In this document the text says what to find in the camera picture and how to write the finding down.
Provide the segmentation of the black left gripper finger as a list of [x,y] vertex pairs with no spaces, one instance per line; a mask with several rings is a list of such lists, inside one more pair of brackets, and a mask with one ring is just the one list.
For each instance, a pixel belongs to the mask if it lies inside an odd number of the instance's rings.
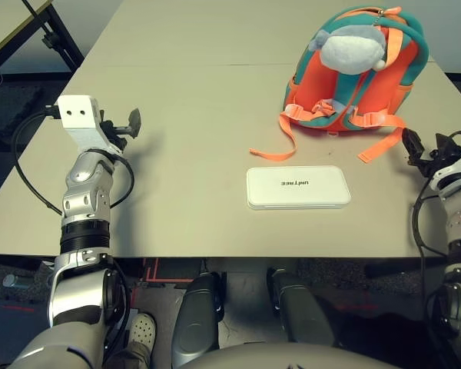
[[138,108],[134,109],[128,117],[129,135],[136,138],[141,129],[141,114]]

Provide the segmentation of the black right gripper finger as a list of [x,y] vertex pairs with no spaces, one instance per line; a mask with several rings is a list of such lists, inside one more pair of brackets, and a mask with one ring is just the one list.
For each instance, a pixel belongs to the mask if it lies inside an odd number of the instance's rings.
[[410,158],[420,159],[424,152],[419,135],[409,128],[404,128],[402,131],[403,146],[407,150]]
[[461,146],[447,135],[436,133],[436,147],[439,155],[461,155]]

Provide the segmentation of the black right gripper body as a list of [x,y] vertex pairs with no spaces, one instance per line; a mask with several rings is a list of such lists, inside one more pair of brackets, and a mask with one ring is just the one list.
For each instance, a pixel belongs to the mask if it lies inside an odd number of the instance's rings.
[[431,178],[438,170],[450,166],[450,162],[440,149],[433,149],[429,153],[429,158],[422,158],[421,150],[410,148],[407,151],[408,165],[416,167],[424,178]]

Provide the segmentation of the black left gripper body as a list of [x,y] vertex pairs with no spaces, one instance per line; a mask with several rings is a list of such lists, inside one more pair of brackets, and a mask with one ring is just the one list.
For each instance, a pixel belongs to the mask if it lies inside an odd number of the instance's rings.
[[124,136],[127,135],[125,129],[122,127],[115,127],[112,121],[102,121],[100,126],[108,141],[117,149],[123,151],[128,143],[124,138]]

